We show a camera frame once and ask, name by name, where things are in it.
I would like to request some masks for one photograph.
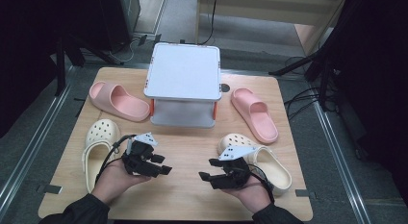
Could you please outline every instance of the clog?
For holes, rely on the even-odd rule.
[[[91,193],[95,187],[96,175],[103,161],[112,150],[113,144],[120,139],[117,125],[110,119],[101,119],[89,128],[85,139],[85,150],[82,154],[82,166],[87,179],[87,189]]]
[[[218,144],[218,154],[231,145],[255,147],[256,151],[246,155],[243,158],[249,164],[249,168],[255,169],[262,177],[267,176],[270,183],[273,184],[273,195],[279,196],[289,190],[292,185],[292,176],[289,171],[277,160],[275,154],[265,145],[258,144],[246,136],[240,134],[229,134],[221,139]]]

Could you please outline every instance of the wire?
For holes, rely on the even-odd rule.
[[[130,6],[131,6],[131,5],[132,5],[132,0],[129,0],[128,16],[129,16],[130,12],[132,11],[132,10],[130,9]]]
[[[214,32],[214,14],[216,13],[216,5],[217,5],[217,0],[214,0],[214,5],[213,5],[213,16],[211,18],[211,33],[208,36],[207,40],[201,43],[198,43],[199,45],[203,45],[205,43],[208,42],[208,40],[210,40],[210,38],[213,36],[213,32]]]
[[[129,59],[127,59],[127,60],[122,60],[122,59],[119,59],[119,58],[115,57],[114,54],[113,54],[111,51],[109,51],[109,54],[111,55],[111,57],[113,57],[114,59],[116,59],[116,60],[118,60],[118,61],[120,61],[120,62],[128,62],[128,61],[132,60],[133,57],[135,56],[135,52],[134,52],[133,49],[132,49],[132,44],[135,43],[136,41],[138,41],[138,39],[133,40],[133,41],[129,44],[129,48],[130,48],[130,51],[132,52],[132,55],[131,55],[131,57],[130,57]]]
[[[287,105],[286,115],[289,115],[290,107],[291,107],[291,104],[292,104],[293,102],[304,101],[304,100],[314,99],[314,98],[318,98],[318,97],[319,97],[318,94],[312,94],[312,95],[297,97],[297,98],[295,98],[295,99],[289,101],[288,104],[284,104],[284,105]]]
[[[292,98],[291,100],[289,100],[287,102],[284,102],[284,105],[288,104],[288,107],[286,108],[286,114],[289,115],[289,110],[290,110],[291,104],[292,104],[292,102],[296,101],[297,97],[299,97],[301,94],[303,94],[303,93],[305,93],[307,91],[314,90],[314,89],[318,89],[318,87],[311,87],[311,88],[308,88],[306,90],[303,90],[303,91],[299,92],[297,95],[295,95],[294,98]]]
[[[303,58],[304,58],[304,57],[290,57],[290,58],[288,58],[288,59],[285,60],[285,67],[288,67],[288,61],[289,61],[289,60],[291,60],[291,59],[303,59]],[[294,70],[292,70],[292,73],[293,73],[293,74],[297,74],[297,75],[304,75],[305,72],[306,72],[305,64],[302,65],[302,69],[303,69],[303,73],[295,72]]]
[[[136,36],[134,36],[133,39],[132,39],[132,41],[131,41],[131,43],[129,44],[129,47],[131,48],[131,51],[132,51],[132,57],[131,57],[129,60],[127,60],[127,61],[120,60],[119,58],[117,58],[117,57],[114,56],[114,54],[117,54],[117,53],[121,52],[121,51],[123,50],[123,48],[126,47],[127,44],[121,45],[120,48],[117,49],[117,50],[115,50],[114,52],[111,51],[111,52],[110,52],[110,55],[111,55],[113,58],[115,58],[116,60],[120,61],[120,62],[128,62],[128,61],[132,60],[132,59],[133,59],[133,56],[134,56],[134,54],[133,54],[134,51],[133,51],[131,45],[132,45],[132,43],[134,43],[135,41],[138,41],[138,40],[140,40],[140,39],[141,39],[141,37],[136,37]],[[88,52],[86,49],[85,49],[85,50],[81,50],[81,52],[82,52],[83,55],[95,56],[93,53]]]
[[[292,114],[288,115],[289,120],[292,120],[296,115],[300,114],[300,112],[306,110],[307,108],[309,108],[311,105],[313,105],[313,103],[317,102],[317,100],[313,100],[310,103],[306,104],[305,106],[303,106],[302,108],[300,108],[297,112],[294,112]]]
[[[112,162],[114,162],[114,161],[116,161],[116,160],[119,160],[119,159],[116,159],[116,160],[112,160],[112,161],[108,162],[108,159],[111,157],[111,154],[112,154],[114,151],[116,151],[116,150],[118,151],[118,148],[119,148],[120,144],[121,144],[124,140],[129,139],[129,138],[132,138],[132,137],[135,137],[135,136],[136,136],[136,135],[123,136],[119,141],[115,142],[115,143],[112,145],[111,151],[109,151],[109,154],[106,156],[105,160],[103,161],[103,163],[102,163],[102,165],[101,165],[101,168],[99,169],[99,173],[96,175],[95,183],[98,182],[99,177],[102,175],[102,172],[106,169],[106,167],[108,167],[108,165],[109,165],[110,163],[112,163]]]
[[[257,174],[253,173],[252,171],[250,172],[252,176],[254,176],[256,179],[258,179],[261,184],[264,186],[264,188],[267,190],[270,202],[275,203],[275,198],[273,197],[273,187],[274,185],[268,180],[267,174],[264,172],[264,170],[262,170],[260,167],[258,167],[255,164],[249,164],[249,166],[253,166],[255,167],[258,171],[261,171],[261,173],[263,174],[263,176],[258,176]]]

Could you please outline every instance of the robotic hand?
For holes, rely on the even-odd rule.
[[[151,144],[155,145],[157,142],[150,134],[128,139],[127,149],[122,155],[122,160],[129,174],[141,174],[156,178],[159,174],[167,175],[170,172],[171,167],[154,164],[162,163],[165,157],[154,155]]]
[[[209,182],[213,189],[241,188],[252,175],[258,179],[268,192],[270,201],[274,202],[271,184],[267,177],[265,179],[254,174],[243,156],[255,152],[256,149],[250,146],[229,146],[222,152],[218,159],[209,159],[210,165],[222,167],[225,174],[211,176],[209,173],[199,172],[201,180]]]
[[[209,182],[213,189],[224,188],[240,188],[246,184],[251,175],[249,166],[246,164],[243,157],[232,161],[220,161],[218,159],[210,159],[210,165],[222,167],[225,174],[211,176],[209,173],[199,172],[201,180]]]

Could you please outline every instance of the gray floor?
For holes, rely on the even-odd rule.
[[[166,0],[163,16],[153,32],[162,34],[162,40],[178,42],[184,39],[193,42],[195,2]],[[205,40],[210,28],[209,23],[206,23],[209,17],[204,14],[201,17],[200,40]],[[215,32],[208,44],[220,48],[222,71],[237,74],[267,76],[268,71],[278,70],[296,61],[294,57],[304,56],[294,26],[279,22],[216,16]],[[142,46],[134,44],[133,56],[130,49],[115,56],[123,60],[132,57],[123,67],[146,67],[144,63],[149,63],[152,45],[152,41]],[[18,160],[25,151],[37,150],[33,153],[34,160],[26,162],[28,171],[23,175],[25,177],[16,194],[13,194],[13,200],[10,204],[2,204],[2,211],[6,209],[6,212],[0,216],[1,223],[39,221],[37,211],[43,193],[38,187],[50,182],[76,122],[76,114],[81,109],[82,102],[78,99],[87,97],[97,70],[106,65],[88,52],[84,53],[86,65],[83,68],[70,68],[65,98],[53,96],[56,89],[56,83],[53,82],[0,139],[3,153],[0,157],[3,163],[0,168],[2,185],[11,177],[15,167],[23,163]],[[284,101],[309,88],[310,84],[295,73],[278,78],[278,81]],[[291,112],[310,102],[294,103]],[[48,114],[50,107],[56,107],[58,112]],[[52,122],[44,125],[41,121],[46,115],[52,118]],[[390,173],[375,162],[356,159],[353,141],[339,114],[321,113],[319,106],[314,104],[291,119],[290,125],[306,187],[313,194],[311,203],[314,217],[307,223],[408,223],[407,208],[395,189]],[[327,133],[328,126],[332,133]],[[39,129],[45,130],[45,133],[40,142],[33,143],[31,140],[38,136],[38,127],[46,127]],[[337,161],[339,152],[336,151],[339,150],[346,163],[345,176],[348,178],[344,178],[344,165]],[[349,186],[350,181],[347,179],[354,182],[354,190],[345,187]],[[363,207],[357,206],[357,211],[350,193],[360,195],[364,201]]]

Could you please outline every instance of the black cable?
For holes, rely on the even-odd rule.
[[[273,197],[273,193],[272,190],[273,188],[270,187],[270,185],[272,185],[274,187],[274,185],[268,180],[267,174],[264,172],[264,170],[262,170],[260,167],[258,167],[255,164],[249,164],[250,166],[253,166],[255,168],[257,168],[259,171],[262,172],[262,174],[264,175],[265,179],[261,178],[260,176],[258,176],[257,174],[253,173],[252,171],[250,172],[252,176],[254,176],[256,179],[259,180],[259,182],[261,182],[261,184],[264,186],[264,188],[267,190],[270,202],[275,203],[275,198]]]
[[[290,101],[285,102],[284,105],[287,105],[286,114],[289,114],[289,110],[290,110],[291,104],[293,102],[313,99],[313,98],[317,98],[317,97],[319,97],[318,94],[312,94],[312,95],[297,97],[297,98],[294,98],[294,99],[292,99]]]
[[[315,103],[317,101],[318,101],[318,99],[313,100],[313,101],[309,102],[308,104],[306,104],[305,106],[303,106],[302,108],[300,108],[297,112],[294,112],[294,113],[290,114],[288,116],[289,120],[292,120],[292,118],[294,118],[296,115],[300,114],[300,112],[302,112],[302,111],[306,110],[307,108],[309,108],[311,105],[313,105],[313,103]]]
[[[295,59],[295,58],[303,59],[303,57],[290,57],[290,58],[285,60],[285,67],[288,67],[288,61],[289,60]],[[303,75],[306,72],[305,65],[302,65],[301,67],[303,69],[303,73],[298,73],[298,72],[295,72],[294,70],[292,70],[292,73],[296,74],[296,75]]]
[[[306,89],[306,90],[303,90],[303,91],[301,91],[301,92],[299,92],[297,95],[295,95],[293,98],[292,98],[292,102],[293,101],[295,101],[295,98],[297,98],[298,96],[300,96],[301,94],[303,94],[303,93],[305,93],[305,92],[307,92],[307,91],[310,91],[310,90],[314,90],[314,89],[318,89],[318,87],[311,87],[311,88],[308,88],[308,89]],[[287,107],[287,113],[289,113],[289,109],[290,109],[290,107],[291,107],[291,103],[292,102],[290,102],[289,104],[288,104],[288,107]]]
[[[111,162],[107,163],[107,162],[108,162],[108,159],[111,157],[111,154],[112,154],[114,151],[118,150],[120,144],[121,144],[124,140],[129,139],[129,138],[132,138],[132,137],[135,137],[135,136],[136,136],[136,135],[123,136],[119,141],[115,142],[115,143],[112,145],[111,151],[109,151],[109,154],[106,156],[105,160],[103,161],[103,163],[102,163],[102,165],[101,165],[101,168],[99,169],[99,173],[96,175],[95,184],[98,182],[99,177],[102,175],[102,172],[105,170],[105,168],[106,168],[110,163],[113,162],[113,161],[111,161]]]
[[[327,100],[326,91],[327,91],[327,85],[328,85],[329,77],[330,77],[330,74],[329,74],[330,67],[331,67],[331,62],[326,61],[324,63],[324,69],[321,73],[321,80],[320,80],[319,104],[324,112],[327,110],[325,101]]]
[[[217,0],[214,0],[214,5],[213,5],[213,16],[211,18],[211,33],[208,36],[207,40],[201,43],[198,43],[199,45],[203,45],[210,40],[210,38],[213,36],[213,31],[214,31],[214,14],[216,13],[216,5],[217,5]]]

